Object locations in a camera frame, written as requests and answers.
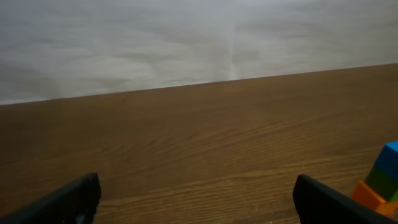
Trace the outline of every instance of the blue block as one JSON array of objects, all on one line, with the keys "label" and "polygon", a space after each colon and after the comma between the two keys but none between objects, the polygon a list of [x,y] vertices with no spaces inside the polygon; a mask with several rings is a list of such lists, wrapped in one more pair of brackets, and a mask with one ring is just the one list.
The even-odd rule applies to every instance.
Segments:
[{"label": "blue block", "polygon": [[398,181],[398,141],[387,143],[374,164],[391,179]]}]

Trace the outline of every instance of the wooden table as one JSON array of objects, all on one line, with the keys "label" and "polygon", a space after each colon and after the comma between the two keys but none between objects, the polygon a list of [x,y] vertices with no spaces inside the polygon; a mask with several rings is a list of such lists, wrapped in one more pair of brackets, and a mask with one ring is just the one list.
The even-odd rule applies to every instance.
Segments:
[{"label": "wooden table", "polygon": [[0,215],[90,171],[95,223],[298,223],[398,140],[398,64],[0,106]]}]

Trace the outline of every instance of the orange cube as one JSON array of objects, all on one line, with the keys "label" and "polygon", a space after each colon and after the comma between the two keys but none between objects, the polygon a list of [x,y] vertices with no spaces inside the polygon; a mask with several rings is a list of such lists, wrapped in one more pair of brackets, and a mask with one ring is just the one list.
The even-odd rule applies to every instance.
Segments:
[{"label": "orange cube", "polygon": [[381,215],[392,214],[398,207],[398,201],[386,202],[384,198],[370,188],[363,180],[356,187],[353,193],[353,200]]}]

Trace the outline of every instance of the white paper sheet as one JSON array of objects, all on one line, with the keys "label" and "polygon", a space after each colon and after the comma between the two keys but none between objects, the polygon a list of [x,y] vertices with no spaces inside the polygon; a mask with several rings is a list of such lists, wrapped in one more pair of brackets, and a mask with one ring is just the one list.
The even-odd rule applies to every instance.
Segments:
[{"label": "white paper sheet", "polygon": [[0,104],[398,62],[396,0],[0,4]]}]

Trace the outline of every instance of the wooden block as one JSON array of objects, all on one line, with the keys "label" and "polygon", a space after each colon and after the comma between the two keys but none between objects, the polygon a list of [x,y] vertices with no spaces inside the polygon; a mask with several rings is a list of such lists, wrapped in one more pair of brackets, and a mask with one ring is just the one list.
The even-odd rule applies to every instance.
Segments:
[{"label": "wooden block", "polygon": [[394,181],[377,166],[372,168],[365,183],[387,202],[398,201],[398,181]]},{"label": "wooden block", "polygon": [[398,141],[387,143],[374,165],[394,181],[398,181]]},{"label": "wooden block", "polygon": [[365,181],[360,181],[352,196],[353,200],[364,205],[371,210],[374,210],[382,215],[394,213],[398,207],[398,202],[387,202],[372,188],[370,188]]}]

